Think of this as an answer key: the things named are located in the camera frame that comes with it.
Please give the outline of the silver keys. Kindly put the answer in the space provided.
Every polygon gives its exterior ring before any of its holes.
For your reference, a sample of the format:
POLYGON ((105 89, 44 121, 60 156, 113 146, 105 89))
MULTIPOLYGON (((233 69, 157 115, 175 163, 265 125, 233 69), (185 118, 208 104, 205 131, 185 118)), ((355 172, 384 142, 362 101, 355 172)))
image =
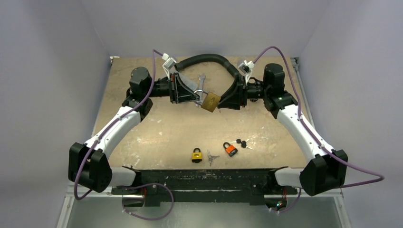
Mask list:
POLYGON ((214 161, 215 159, 219 158, 220 156, 219 156, 219 155, 212 155, 211 152, 210 152, 210 150, 207 150, 207 153, 208 153, 208 162, 209 162, 209 166, 211 167, 213 161, 214 161))

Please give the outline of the brass padlock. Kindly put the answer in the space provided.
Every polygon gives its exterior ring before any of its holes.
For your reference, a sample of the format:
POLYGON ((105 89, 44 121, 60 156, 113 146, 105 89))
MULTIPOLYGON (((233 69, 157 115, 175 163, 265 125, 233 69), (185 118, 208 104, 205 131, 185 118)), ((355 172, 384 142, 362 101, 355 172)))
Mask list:
POLYGON ((198 93, 206 94, 206 97, 203 100, 199 99, 195 103, 202 109, 207 110, 211 113, 213 113, 214 110, 218 107, 218 104, 221 100, 220 96, 218 96, 214 93, 211 93, 211 92, 206 92, 206 91, 200 90, 200 89, 194 91, 194 93, 195 94, 198 94, 198 93))

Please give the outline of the black-headed keys of orange padlock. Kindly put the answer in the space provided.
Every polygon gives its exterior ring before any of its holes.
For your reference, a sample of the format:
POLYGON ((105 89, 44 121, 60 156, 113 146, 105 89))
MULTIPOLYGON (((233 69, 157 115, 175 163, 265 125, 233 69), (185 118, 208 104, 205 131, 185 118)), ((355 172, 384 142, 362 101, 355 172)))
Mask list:
POLYGON ((247 143, 249 142, 250 139, 246 140, 241 140, 241 139, 236 139, 235 141, 232 141, 231 143, 237 143, 240 144, 242 148, 250 149, 252 150, 253 148, 249 147, 247 143))

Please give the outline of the yellow padlock black shackle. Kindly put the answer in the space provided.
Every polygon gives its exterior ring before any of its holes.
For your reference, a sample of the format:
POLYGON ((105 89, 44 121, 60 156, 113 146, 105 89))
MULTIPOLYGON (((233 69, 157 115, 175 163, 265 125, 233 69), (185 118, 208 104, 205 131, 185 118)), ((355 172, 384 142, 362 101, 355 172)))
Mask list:
POLYGON ((200 148, 194 148, 192 152, 192 158, 191 161, 193 163, 200 163, 203 160, 202 152, 200 148))

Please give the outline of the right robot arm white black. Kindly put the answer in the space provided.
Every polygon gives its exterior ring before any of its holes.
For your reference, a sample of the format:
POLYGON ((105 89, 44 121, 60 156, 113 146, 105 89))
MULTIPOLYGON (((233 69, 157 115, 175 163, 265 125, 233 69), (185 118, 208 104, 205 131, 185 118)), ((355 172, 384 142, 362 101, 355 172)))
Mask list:
POLYGON ((341 188, 345 182, 348 156, 335 150, 312 127, 302 114, 298 101, 285 90, 285 72, 279 64, 266 64, 262 80, 248 83, 238 70, 233 69, 234 81, 221 96, 218 108, 239 110, 248 100, 263 100, 265 108, 291 134, 307 161, 305 168, 280 168, 268 178, 267 188, 279 193, 290 186, 303 189, 315 196, 341 188))

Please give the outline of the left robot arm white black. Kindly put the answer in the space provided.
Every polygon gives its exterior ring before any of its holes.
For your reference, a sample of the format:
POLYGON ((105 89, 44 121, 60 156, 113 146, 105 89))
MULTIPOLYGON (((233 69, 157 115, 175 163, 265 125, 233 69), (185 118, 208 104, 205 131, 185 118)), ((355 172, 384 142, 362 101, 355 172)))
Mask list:
POLYGON ((114 117, 84 143, 74 143, 69 149, 68 179, 75 186, 103 192, 109 186, 123 186, 129 194, 142 187, 133 168, 111 168, 109 158, 123 138, 150 112, 153 97, 169 97, 174 104, 199 101, 196 82, 177 71, 155 79, 145 67, 131 72, 126 98, 114 117))

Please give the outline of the orange black padlock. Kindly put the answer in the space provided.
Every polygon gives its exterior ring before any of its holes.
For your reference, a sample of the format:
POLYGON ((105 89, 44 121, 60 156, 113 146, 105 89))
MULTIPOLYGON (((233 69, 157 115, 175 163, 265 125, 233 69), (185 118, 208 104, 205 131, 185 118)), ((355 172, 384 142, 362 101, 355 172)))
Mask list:
POLYGON ((229 142, 224 142, 223 148, 230 157, 233 157, 235 154, 238 153, 238 149, 234 145, 230 144, 229 142))

